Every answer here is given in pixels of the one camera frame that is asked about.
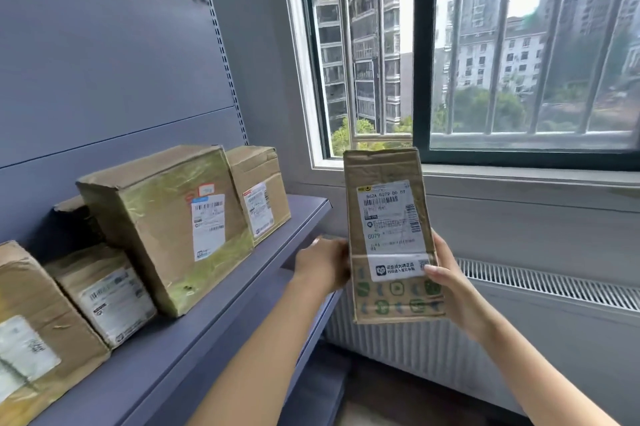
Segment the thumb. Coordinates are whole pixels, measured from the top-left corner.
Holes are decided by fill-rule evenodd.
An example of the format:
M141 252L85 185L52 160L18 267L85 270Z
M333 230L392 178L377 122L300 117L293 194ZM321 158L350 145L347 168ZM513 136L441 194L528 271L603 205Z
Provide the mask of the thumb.
M465 285L461 277L451 269L426 265L424 272L434 283L446 286L456 294L464 292L465 290Z

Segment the person's left hand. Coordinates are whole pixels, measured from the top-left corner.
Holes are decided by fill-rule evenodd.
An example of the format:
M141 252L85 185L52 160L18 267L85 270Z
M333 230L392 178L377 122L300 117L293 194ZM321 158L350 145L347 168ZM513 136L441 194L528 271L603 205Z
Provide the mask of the person's left hand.
M317 238L296 255L294 279L304 280L308 286L320 286L326 293L342 288L349 274L347 239Z

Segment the white label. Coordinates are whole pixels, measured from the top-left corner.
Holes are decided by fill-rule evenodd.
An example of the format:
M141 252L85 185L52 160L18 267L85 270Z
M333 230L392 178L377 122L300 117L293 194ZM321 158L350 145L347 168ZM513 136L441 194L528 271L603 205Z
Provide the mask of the white label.
M423 276L429 256L408 180L358 188L371 280Z
M208 258L225 243L225 194L201 196L191 201L193 257Z
M140 278L131 268L120 268L80 293L84 312L117 347L156 313Z
M60 358L20 315L0 324L0 403L60 364Z
M213 183L207 183L198 187L198 196L207 196L216 193L216 186Z
M264 231L273 227L273 212L269 203L267 185L261 182L243 193L244 203L249 211L249 221L253 237L259 237Z

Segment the forearm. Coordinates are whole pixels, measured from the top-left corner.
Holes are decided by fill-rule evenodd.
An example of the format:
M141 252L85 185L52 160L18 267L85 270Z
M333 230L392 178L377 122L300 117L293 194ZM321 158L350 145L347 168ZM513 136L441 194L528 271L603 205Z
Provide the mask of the forearm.
M617 425L560 374L506 318L493 321L481 344L536 426Z
M295 276L208 392L188 426L272 426L325 289Z

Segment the radiator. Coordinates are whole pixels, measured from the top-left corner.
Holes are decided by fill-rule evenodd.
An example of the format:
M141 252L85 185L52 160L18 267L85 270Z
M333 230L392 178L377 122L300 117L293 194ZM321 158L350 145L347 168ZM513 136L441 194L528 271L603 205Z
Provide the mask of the radiator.
M640 424L640 290L458 260L478 290L623 426ZM449 320L355 325L351 290L325 329L331 343L523 414L498 369Z

